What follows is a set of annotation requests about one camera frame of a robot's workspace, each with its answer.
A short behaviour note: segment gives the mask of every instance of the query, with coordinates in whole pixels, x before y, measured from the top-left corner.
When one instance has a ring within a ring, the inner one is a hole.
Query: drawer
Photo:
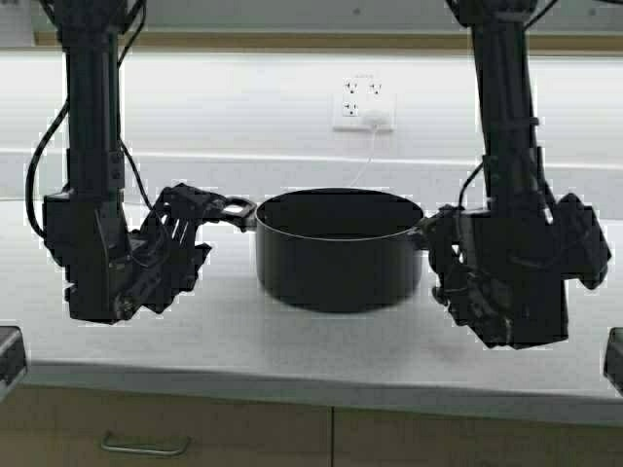
[[[623,465],[623,428],[336,410],[335,467]]]
[[[99,443],[112,432],[124,444],[191,438],[184,455],[159,457],[161,466],[262,465],[266,459],[271,465],[326,467],[330,426],[324,408],[85,389],[22,386],[0,404],[0,437],[52,433],[65,465],[114,465],[120,459],[153,465],[150,456],[102,450]],[[37,446],[32,438],[21,442],[29,440]],[[215,464],[207,464],[210,459]]]

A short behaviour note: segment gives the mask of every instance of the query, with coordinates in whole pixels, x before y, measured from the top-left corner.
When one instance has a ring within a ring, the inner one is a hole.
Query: wall
[[[59,53],[1,53],[0,195],[20,196],[29,155],[63,101]],[[621,58],[535,57],[539,142],[561,196],[576,191],[603,217],[623,218]],[[155,197],[171,181],[262,199],[293,187],[344,186],[370,155],[368,133],[332,130],[344,79],[373,73],[398,95],[397,130],[380,134],[359,186],[428,209],[456,202],[483,151],[469,57],[417,54],[141,53],[123,70],[125,139]],[[41,191],[62,183],[60,133]],[[128,198],[136,196],[128,178]],[[473,203],[482,203],[476,183]]]
[[[36,30],[50,30],[36,0],[31,1]],[[538,8],[546,3],[539,1]],[[466,33],[444,0],[149,0],[148,8],[150,31]],[[534,30],[620,34],[622,18],[617,5],[566,0]]]

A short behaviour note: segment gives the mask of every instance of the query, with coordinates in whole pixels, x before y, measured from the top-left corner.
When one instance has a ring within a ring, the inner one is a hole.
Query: cabinet handle
[[[107,431],[104,434],[104,439],[101,440],[100,447],[109,452],[123,452],[125,454],[140,454],[140,455],[156,455],[161,457],[174,457],[186,452],[186,449],[191,444],[190,438],[184,438],[180,446],[174,449],[155,449],[153,446],[146,445],[113,445],[110,443],[110,439],[113,434]]]

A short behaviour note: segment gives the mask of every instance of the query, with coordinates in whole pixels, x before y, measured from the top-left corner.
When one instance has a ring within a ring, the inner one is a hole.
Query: electrical outlet
[[[381,83],[370,83],[370,86],[368,87],[369,92],[371,92],[374,95],[381,95],[381,88],[383,87],[383,85]]]
[[[359,106],[357,104],[351,104],[350,102],[345,102],[342,107],[342,116],[343,117],[359,117]]]
[[[344,84],[344,88],[346,89],[346,92],[348,94],[355,94],[357,92],[357,89],[359,88],[359,83],[357,82],[357,80],[348,80]]]
[[[377,131],[393,131],[395,127],[396,96],[383,88],[372,75],[356,75],[336,93],[333,105],[333,129],[370,131],[370,121],[381,121]]]

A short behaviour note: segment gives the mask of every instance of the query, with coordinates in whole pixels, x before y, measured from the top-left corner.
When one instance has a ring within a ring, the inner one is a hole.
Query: pot rim
[[[309,189],[309,190],[300,190],[300,191],[295,191],[295,192],[288,192],[288,193],[284,193],[281,195],[277,195],[276,197],[272,197],[270,199],[267,199],[266,201],[262,202],[257,209],[255,209],[255,211],[253,212],[253,216],[255,217],[255,220],[258,224],[261,224],[262,226],[264,226],[266,229],[273,231],[277,234],[282,234],[282,235],[286,235],[286,236],[290,236],[290,237],[294,237],[294,238],[301,238],[301,239],[305,239],[305,240],[316,240],[316,241],[329,241],[329,242],[356,242],[356,241],[371,241],[371,240],[381,240],[381,239],[386,239],[386,238],[392,238],[395,236],[400,236],[400,235],[408,235],[410,233],[413,232],[413,230],[415,229],[416,225],[418,224],[418,222],[413,226],[410,227],[409,229],[405,229],[404,231],[401,232],[397,232],[397,233],[390,233],[387,235],[380,235],[380,236],[366,236],[363,238],[319,238],[317,236],[307,236],[307,235],[300,235],[297,233],[288,233],[285,231],[282,231],[280,229],[276,229],[275,227],[269,226],[267,223],[265,223],[264,221],[262,221],[260,219],[260,217],[257,215],[258,211],[262,208],[262,206],[269,202],[271,199],[275,199],[275,198],[279,198],[279,197],[283,197],[283,196],[287,196],[290,194],[294,194],[294,193],[301,193],[301,192],[313,192],[313,191],[317,191],[317,190],[353,190],[353,191],[360,191],[360,192],[369,192],[369,193],[378,193],[378,194],[383,194],[383,195],[388,195],[391,197],[396,197],[396,198],[401,198],[404,199],[406,201],[411,202],[419,211],[421,214],[420,220],[423,219],[424,216],[424,211],[421,209],[421,207],[418,204],[415,204],[414,202],[412,202],[410,199],[406,199],[404,197],[400,197],[399,195],[394,195],[391,193],[386,193],[386,192],[380,192],[377,190],[365,190],[365,189],[331,189],[331,188],[319,188],[319,189]]]

